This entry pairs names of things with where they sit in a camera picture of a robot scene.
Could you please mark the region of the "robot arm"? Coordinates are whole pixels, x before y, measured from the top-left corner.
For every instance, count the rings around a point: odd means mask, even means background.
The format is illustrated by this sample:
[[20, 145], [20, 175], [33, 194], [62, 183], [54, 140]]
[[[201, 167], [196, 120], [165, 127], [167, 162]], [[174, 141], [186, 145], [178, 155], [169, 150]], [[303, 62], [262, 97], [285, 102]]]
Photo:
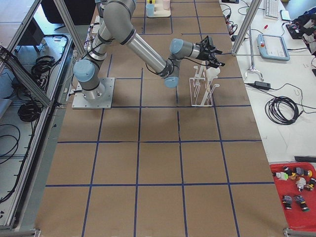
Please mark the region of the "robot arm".
[[136, 32], [131, 22], [135, 8], [134, 0], [108, 0], [100, 9], [103, 18], [100, 29], [91, 48], [74, 66], [74, 74], [81, 85], [85, 100], [96, 101], [104, 97], [106, 88], [98, 78], [99, 70], [107, 57], [107, 50], [114, 51], [119, 46], [128, 54], [134, 53], [142, 59], [152, 68], [153, 74], [164, 80], [168, 88], [174, 88], [178, 84], [182, 59], [206, 61], [213, 68], [224, 66], [216, 58], [222, 52], [213, 45], [210, 37], [197, 43], [173, 39], [169, 47], [170, 55], [164, 59]]

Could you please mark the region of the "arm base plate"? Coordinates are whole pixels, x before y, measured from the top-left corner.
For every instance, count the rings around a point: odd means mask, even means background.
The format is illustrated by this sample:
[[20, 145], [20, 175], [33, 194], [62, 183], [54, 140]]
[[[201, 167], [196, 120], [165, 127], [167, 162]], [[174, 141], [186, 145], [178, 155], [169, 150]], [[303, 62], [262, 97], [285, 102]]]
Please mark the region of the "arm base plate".
[[72, 108], [73, 109], [110, 109], [113, 101], [115, 78], [100, 78], [99, 86], [95, 90], [83, 90], [78, 82]]

